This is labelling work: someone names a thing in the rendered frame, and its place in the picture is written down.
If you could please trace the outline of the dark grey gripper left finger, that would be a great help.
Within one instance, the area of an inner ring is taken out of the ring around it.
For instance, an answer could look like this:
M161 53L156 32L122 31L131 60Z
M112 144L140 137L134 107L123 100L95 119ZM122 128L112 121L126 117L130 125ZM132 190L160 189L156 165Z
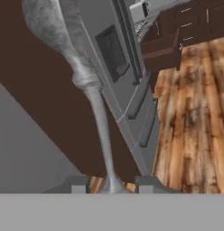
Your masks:
M55 194L87 194L89 193L89 177L88 176L69 176L66 180L52 188L46 190L46 193Z

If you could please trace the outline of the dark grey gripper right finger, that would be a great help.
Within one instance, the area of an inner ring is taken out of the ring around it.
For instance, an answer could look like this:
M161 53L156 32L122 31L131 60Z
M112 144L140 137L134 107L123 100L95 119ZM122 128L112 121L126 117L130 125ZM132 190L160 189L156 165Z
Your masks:
M155 176L139 176L135 178L135 192L138 194L180 193L179 190L164 186Z

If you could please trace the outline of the grey metallic utensil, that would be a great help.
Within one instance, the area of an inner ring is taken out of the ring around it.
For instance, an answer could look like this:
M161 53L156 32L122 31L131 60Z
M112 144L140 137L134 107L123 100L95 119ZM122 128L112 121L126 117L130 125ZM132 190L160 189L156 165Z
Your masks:
M115 174L107 114L100 93L101 84L83 45L85 29L80 15L79 0L22 0L22 8L27 27L70 64L73 70L73 84L81 89L89 100L107 170L107 178L100 192L128 194L130 190Z

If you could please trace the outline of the dark brown open drawer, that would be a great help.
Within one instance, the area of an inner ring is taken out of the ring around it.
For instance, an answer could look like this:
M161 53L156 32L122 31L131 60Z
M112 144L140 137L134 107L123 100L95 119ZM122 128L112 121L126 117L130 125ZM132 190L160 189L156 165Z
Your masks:
M180 69L182 44L180 43L180 30L157 40L143 42L141 51L145 67L152 72L162 69Z

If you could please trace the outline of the grey fridge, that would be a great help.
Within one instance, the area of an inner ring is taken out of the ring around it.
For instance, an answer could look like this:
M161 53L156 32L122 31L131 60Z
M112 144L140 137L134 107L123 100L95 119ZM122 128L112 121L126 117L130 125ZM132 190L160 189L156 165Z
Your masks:
M80 0L80 12L102 95L138 170L149 175L158 143L158 101L152 95L151 73L145 69L126 0Z

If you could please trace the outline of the silver stove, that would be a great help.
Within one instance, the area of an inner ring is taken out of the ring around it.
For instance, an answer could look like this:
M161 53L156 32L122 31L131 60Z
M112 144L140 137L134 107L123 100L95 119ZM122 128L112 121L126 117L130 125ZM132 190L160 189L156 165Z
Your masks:
M157 14L153 12L150 0L139 0L129 6L129 11L134 23L136 37L141 41L156 19Z

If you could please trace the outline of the dark brown cupboard run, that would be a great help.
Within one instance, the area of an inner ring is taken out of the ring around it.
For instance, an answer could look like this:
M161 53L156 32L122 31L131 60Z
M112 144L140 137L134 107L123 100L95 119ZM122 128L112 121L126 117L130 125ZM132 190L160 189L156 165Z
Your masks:
M189 0L163 9L154 20L155 39L180 29L184 47L224 37L224 0Z

